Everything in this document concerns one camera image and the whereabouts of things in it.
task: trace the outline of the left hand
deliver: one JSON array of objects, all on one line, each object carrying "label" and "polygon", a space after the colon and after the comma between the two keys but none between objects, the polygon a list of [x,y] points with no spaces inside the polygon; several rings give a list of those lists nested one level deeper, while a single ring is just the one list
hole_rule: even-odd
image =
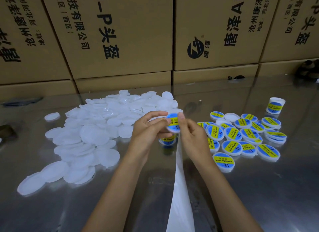
[{"label": "left hand", "polygon": [[171,122],[170,119],[157,118],[149,121],[151,118],[167,115],[165,111],[152,111],[135,122],[127,154],[141,159],[142,165],[146,163],[155,139],[169,138],[173,135],[166,129]]}]

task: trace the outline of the company logo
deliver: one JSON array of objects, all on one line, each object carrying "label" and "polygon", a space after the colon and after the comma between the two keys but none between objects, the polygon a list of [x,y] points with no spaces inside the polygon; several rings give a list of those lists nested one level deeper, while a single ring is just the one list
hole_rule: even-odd
[{"label": "company logo", "polygon": [[187,48],[188,56],[192,59],[200,57],[204,52],[204,44],[196,37],[194,38],[195,40],[193,40],[193,42],[190,43]]}]

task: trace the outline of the forearm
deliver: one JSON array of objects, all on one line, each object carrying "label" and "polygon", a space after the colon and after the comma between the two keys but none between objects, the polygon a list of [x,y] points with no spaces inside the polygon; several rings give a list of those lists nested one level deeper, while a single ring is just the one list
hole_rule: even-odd
[{"label": "forearm", "polygon": [[122,232],[142,163],[128,152],[102,194],[82,232]]},{"label": "forearm", "polygon": [[195,164],[204,179],[224,232],[263,231],[245,208],[213,159]]}]

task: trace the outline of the stainless steel table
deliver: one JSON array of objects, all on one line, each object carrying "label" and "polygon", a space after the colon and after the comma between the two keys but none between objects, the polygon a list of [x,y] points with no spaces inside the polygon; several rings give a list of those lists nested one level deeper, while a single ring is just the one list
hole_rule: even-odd
[{"label": "stainless steel table", "polygon": [[[265,231],[319,231],[319,94],[317,84],[300,83],[290,76],[214,81],[133,89],[170,91],[186,116],[196,122],[209,121],[209,113],[251,113],[268,115],[270,97],[286,100],[278,119],[287,142],[277,147],[281,158],[275,163],[259,157],[236,157],[234,170],[225,174],[244,205]],[[0,231],[1,232],[77,232],[85,224],[106,188],[113,170],[97,169],[93,180],[83,186],[66,184],[62,179],[47,183],[32,196],[16,191],[19,183],[47,164],[59,160],[55,145],[44,133],[64,124],[65,116],[54,122],[43,117],[67,112],[86,98],[108,94],[88,93],[46,97],[25,107],[0,108],[0,125],[9,124],[17,138],[0,146]],[[121,157],[128,141],[117,138]],[[165,231],[175,175],[175,150],[155,142],[143,168],[130,206],[124,231]],[[221,231],[208,190],[192,162],[184,154],[196,231]]]}]

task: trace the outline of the hand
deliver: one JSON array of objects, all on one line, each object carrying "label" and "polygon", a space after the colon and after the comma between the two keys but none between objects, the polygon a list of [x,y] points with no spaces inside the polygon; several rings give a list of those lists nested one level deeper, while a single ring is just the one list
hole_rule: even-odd
[{"label": "hand", "polygon": [[178,113],[178,124],[181,129],[181,141],[189,158],[196,165],[199,162],[212,160],[205,129],[183,113]]},{"label": "hand", "polygon": [[135,122],[127,153],[133,158],[141,159],[142,165],[146,163],[148,153],[155,139],[169,138],[173,135],[166,129],[171,123],[170,119],[157,118],[149,121],[151,118],[167,115],[168,113],[165,111],[153,111]]}]

